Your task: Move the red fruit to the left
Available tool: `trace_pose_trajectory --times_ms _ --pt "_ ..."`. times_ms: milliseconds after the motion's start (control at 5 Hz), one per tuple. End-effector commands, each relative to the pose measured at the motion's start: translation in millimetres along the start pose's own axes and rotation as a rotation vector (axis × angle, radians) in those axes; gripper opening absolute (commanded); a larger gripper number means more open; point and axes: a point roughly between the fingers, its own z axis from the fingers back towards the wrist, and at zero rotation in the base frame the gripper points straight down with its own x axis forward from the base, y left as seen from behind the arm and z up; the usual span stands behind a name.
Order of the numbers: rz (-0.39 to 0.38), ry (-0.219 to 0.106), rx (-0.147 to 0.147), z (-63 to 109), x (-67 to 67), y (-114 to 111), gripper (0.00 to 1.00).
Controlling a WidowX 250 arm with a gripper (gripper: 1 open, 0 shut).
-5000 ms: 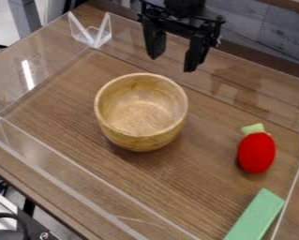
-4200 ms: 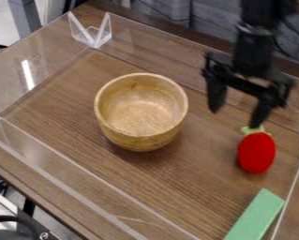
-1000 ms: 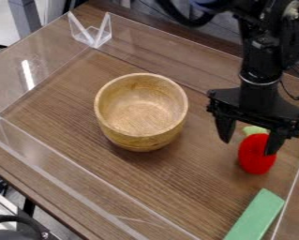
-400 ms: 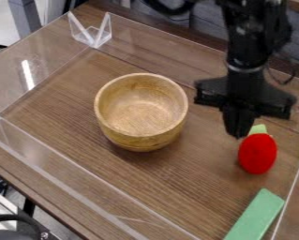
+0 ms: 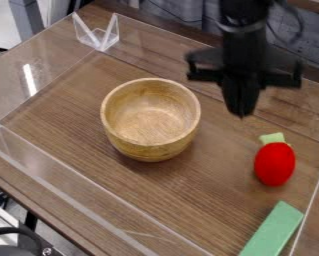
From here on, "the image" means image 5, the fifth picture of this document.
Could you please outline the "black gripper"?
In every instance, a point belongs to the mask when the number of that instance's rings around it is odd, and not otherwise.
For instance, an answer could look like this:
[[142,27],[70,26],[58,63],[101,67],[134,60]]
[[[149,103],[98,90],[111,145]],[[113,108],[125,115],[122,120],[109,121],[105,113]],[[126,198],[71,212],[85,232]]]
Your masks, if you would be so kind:
[[[304,63],[298,56],[268,42],[266,27],[246,33],[222,32],[221,48],[186,54],[187,79],[222,84],[228,110],[238,117],[253,114],[261,89],[300,88]],[[236,79],[245,78],[241,87]]]

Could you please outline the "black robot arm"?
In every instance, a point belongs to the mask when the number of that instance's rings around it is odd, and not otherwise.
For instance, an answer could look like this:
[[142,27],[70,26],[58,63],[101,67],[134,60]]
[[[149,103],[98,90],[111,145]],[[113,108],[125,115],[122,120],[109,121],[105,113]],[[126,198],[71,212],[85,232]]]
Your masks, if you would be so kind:
[[302,60],[293,57],[293,71],[281,72],[278,50],[268,42],[269,15],[274,5],[280,5],[297,20],[294,36],[282,41],[294,44],[304,35],[305,21],[286,0],[220,0],[217,25],[222,32],[222,46],[198,49],[185,56],[187,79],[217,83],[229,112],[241,118],[253,114],[266,87],[302,86]]

